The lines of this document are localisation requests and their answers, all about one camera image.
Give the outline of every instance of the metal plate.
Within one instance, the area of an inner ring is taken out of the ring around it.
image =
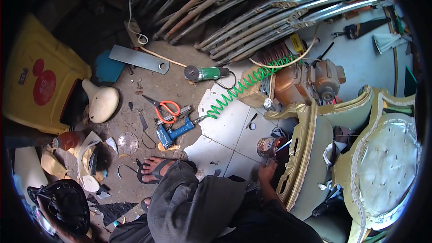
[[[138,138],[132,132],[124,132],[117,140],[118,150],[122,154],[133,154],[137,152],[139,147]]]
[[[169,70],[169,62],[166,60],[118,45],[112,47],[109,58],[152,72],[166,74]]]

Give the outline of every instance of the bottle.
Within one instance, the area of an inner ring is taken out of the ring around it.
[[[81,145],[84,141],[84,132],[64,132],[53,139],[53,147],[68,150]]]

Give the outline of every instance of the grinding disc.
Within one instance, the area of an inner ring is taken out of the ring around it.
[[[123,154],[133,154],[139,147],[138,138],[132,132],[124,132],[117,140],[118,149]]]

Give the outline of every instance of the green angle grinder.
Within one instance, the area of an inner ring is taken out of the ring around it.
[[[192,82],[200,82],[204,80],[218,80],[232,73],[225,67],[195,67],[187,66],[184,69],[184,77]]]

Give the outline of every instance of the white cable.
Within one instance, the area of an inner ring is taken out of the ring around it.
[[[138,37],[138,43],[139,44],[145,45],[145,44],[147,44],[149,42],[149,39],[147,38],[147,36],[144,35],[144,34],[135,32],[135,31],[133,31],[133,30],[130,29],[131,28],[131,19],[132,19],[132,3],[131,3],[131,0],[129,0],[129,4],[128,5],[129,5],[129,21],[127,22],[127,29],[129,29],[129,31],[131,31],[132,33],[135,33],[135,34],[137,34],[139,36]],[[146,39],[145,43],[141,42],[142,38]]]

